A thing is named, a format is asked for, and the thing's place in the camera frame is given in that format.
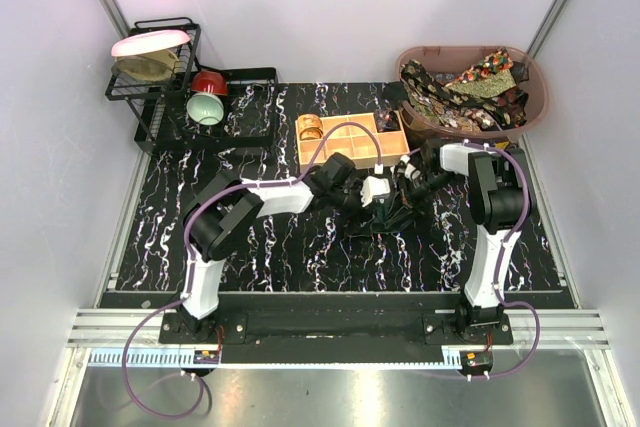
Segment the dark green fern tie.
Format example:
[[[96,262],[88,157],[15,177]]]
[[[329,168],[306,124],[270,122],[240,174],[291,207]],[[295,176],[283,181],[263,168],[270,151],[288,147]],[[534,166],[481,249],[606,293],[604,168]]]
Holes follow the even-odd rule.
[[[376,204],[351,217],[345,224],[345,231],[351,237],[395,234],[408,227],[414,219],[415,213],[405,206],[387,209]]]

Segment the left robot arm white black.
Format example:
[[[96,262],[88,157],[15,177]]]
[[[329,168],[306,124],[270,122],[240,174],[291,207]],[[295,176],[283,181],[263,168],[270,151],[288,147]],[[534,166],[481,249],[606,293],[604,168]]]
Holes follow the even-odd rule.
[[[244,245],[260,217],[301,214],[331,206],[346,213],[362,209],[355,163],[331,155],[298,177],[243,179],[233,170],[217,174],[182,213],[187,256],[185,286],[177,312],[181,331],[196,343],[215,333],[222,271],[230,254]]]

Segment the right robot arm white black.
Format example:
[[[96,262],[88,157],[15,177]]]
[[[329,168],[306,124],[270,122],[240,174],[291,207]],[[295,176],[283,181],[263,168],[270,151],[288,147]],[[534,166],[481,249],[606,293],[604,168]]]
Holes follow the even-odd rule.
[[[427,142],[421,148],[420,164],[407,154],[394,170],[403,204],[414,211],[456,176],[467,179],[476,246],[453,326],[460,340],[472,344],[503,323],[511,254],[536,203],[529,189],[526,156],[519,148],[505,151],[469,140]]]

